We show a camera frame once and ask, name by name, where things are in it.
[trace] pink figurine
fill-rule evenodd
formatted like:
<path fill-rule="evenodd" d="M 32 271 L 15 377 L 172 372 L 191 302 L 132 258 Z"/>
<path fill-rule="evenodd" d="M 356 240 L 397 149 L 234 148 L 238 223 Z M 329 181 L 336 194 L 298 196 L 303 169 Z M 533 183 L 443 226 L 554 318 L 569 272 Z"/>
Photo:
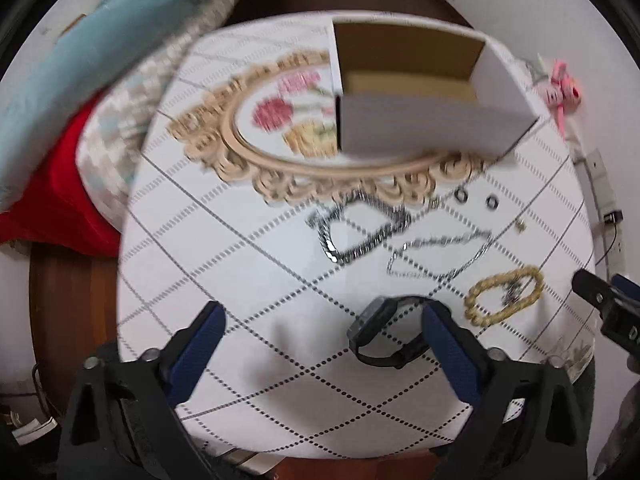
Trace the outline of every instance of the pink figurine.
<path fill-rule="evenodd" d="M 564 112 L 569 107 L 575 110 L 582 100 L 582 91 L 574 78 L 569 76 L 564 61 L 556 60 L 551 80 L 536 86 L 536 90 L 546 105 L 555 111 L 556 124 L 564 139 Z"/>

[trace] gold bead bracelet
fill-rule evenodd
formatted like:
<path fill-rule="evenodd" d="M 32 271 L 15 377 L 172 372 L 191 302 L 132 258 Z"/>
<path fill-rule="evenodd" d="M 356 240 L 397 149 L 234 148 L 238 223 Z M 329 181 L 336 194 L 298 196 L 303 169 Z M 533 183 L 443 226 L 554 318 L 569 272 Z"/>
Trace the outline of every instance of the gold bead bracelet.
<path fill-rule="evenodd" d="M 522 298 L 521 300 L 515 301 L 507 305 L 500 312 L 496 312 L 495 314 L 488 314 L 487 316 L 483 316 L 476 305 L 476 300 L 478 296 L 483 292 L 490 290 L 491 288 L 495 288 L 497 286 L 505 285 L 509 282 L 513 282 L 514 280 L 519 280 L 526 276 L 530 276 L 532 279 L 536 280 L 536 285 L 533 288 L 533 292 Z M 465 317 L 471 321 L 472 325 L 475 326 L 491 326 L 496 323 L 500 323 L 505 319 L 513 316 L 517 312 L 521 311 L 523 308 L 527 308 L 528 306 L 534 304 L 537 300 L 540 299 L 542 295 L 542 290 L 544 289 L 544 276 L 542 271 L 536 266 L 525 266 L 521 269 L 511 270 L 510 272 L 505 272 L 503 274 L 495 274 L 494 276 L 489 276 L 484 280 L 480 280 L 474 286 L 469 289 L 469 292 L 465 298 Z"/>

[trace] blue gripper pad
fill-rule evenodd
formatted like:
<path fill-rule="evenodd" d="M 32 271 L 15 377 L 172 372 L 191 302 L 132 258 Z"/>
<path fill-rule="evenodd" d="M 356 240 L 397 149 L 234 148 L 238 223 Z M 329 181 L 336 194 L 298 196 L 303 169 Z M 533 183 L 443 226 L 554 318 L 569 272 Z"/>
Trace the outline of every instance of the blue gripper pad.
<path fill-rule="evenodd" d="M 210 308 L 210 306 L 213 306 L 213 309 L 202 321 L 200 328 L 194 332 L 166 378 L 169 383 L 166 400 L 172 408 L 189 400 L 209 363 L 209 359 L 225 333 L 224 308 L 221 304 L 214 302 L 207 303 L 205 308 Z"/>
<path fill-rule="evenodd" d="M 450 310 L 439 301 L 422 308 L 422 337 L 433 349 L 458 399 L 477 406 L 488 367 L 484 347 L 453 321 Z"/>
<path fill-rule="evenodd" d="M 620 274 L 614 274 L 611 285 L 632 300 L 640 301 L 640 286 Z"/>

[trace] wooden carved frame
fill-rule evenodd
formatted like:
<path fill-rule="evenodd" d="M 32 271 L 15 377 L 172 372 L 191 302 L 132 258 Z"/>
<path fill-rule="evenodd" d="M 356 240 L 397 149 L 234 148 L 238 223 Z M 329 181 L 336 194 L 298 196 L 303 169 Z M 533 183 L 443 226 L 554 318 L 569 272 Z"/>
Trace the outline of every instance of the wooden carved frame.
<path fill-rule="evenodd" d="M 274 63 L 252 67 L 208 92 L 203 103 L 183 113 L 168 132 L 185 143 L 184 152 L 216 171 L 225 182 L 251 180 L 268 202 L 334 199 L 356 188 L 392 204 L 420 205 L 436 181 L 462 181 L 482 169 L 479 157 L 432 152 L 390 164 L 336 167 L 303 164 L 263 152 L 247 143 L 235 124 L 235 114 L 247 95 L 275 75 L 329 63 L 326 51 L 299 51 Z"/>

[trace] open box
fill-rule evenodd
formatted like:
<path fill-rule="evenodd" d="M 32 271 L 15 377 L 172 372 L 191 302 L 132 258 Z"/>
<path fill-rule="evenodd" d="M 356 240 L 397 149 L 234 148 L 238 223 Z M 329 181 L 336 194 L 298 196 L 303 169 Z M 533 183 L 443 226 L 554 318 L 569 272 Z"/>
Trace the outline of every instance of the open box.
<path fill-rule="evenodd" d="M 450 30 L 334 22 L 338 146 L 348 155 L 499 156 L 537 120 L 491 44 Z"/>

